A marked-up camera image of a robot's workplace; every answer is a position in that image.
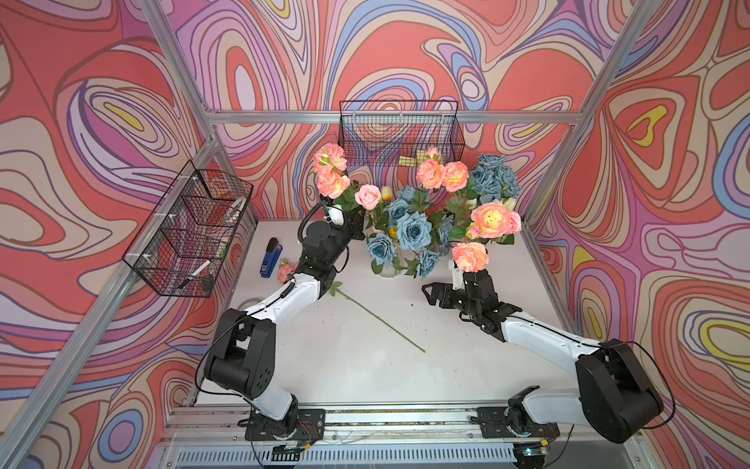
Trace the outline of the pink rose stem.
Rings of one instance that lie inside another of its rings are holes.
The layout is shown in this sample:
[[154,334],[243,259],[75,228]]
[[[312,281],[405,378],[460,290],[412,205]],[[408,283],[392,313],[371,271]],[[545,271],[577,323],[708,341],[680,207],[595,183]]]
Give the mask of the pink rose stem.
[[349,176],[345,152],[336,144],[325,144],[314,153],[314,173],[320,194],[345,212],[371,211],[382,200],[377,186],[355,181]]
[[[279,273],[277,274],[277,279],[281,283],[290,283],[293,279],[297,279],[297,277],[299,277],[299,274],[295,273],[294,265],[291,265],[289,263],[283,263],[281,265],[281,267],[279,268]],[[342,285],[343,285],[343,283],[341,283],[341,281],[333,281],[331,287],[329,287],[329,289],[328,289],[328,293],[331,296],[340,295],[343,298],[345,298],[346,300],[348,300],[348,301],[352,302],[353,304],[357,305],[359,308],[361,308],[361,310],[367,312],[367,314],[369,314],[369,316],[371,316],[371,318],[373,318],[374,320],[377,320],[377,322],[380,322],[380,324],[383,324],[383,326],[386,326],[386,328],[388,328],[390,331],[394,332],[397,336],[400,336],[400,338],[402,338],[408,344],[410,344],[411,346],[413,346],[414,348],[416,348],[419,352],[421,352],[423,354],[427,353],[427,351],[423,347],[421,347],[415,341],[413,341],[412,339],[410,339],[409,337],[407,337],[400,330],[398,330],[397,328],[395,328],[394,326],[392,326],[389,322],[387,322],[386,320],[384,320],[383,318],[381,318],[380,316],[378,316],[377,314],[375,314],[369,308],[365,307],[363,304],[361,304],[361,302],[353,299],[353,297],[351,297],[348,293],[345,293],[341,289]]]

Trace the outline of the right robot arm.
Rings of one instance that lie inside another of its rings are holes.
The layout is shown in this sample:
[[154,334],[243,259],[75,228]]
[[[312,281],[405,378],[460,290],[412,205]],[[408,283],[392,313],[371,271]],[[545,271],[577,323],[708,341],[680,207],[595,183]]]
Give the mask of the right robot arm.
[[611,443],[622,444],[664,411],[654,383],[629,344],[598,342],[540,322],[522,308],[499,299],[487,271],[456,271],[451,283],[428,283],[422,292],[432,306],[455,310],[462,322],[523,347],[567,372],[573,388],[517,392],[503,421],[525,437],[547,424],[583,425]]

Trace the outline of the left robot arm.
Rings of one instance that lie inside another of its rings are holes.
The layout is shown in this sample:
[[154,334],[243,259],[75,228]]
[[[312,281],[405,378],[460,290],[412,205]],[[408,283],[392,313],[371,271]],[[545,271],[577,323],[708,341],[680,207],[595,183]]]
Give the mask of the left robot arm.
[[248,310],[226,310],[201,365],[204,378],[248,402],[265,420],[282,424],[284,434],[297,423],[298,400],[275,380],[277,326],[320,300],[332,289],[336,262],[349,244],[364,239],[365,209],[319,202],[297,232],[302,247],[297,267],[282,287]]

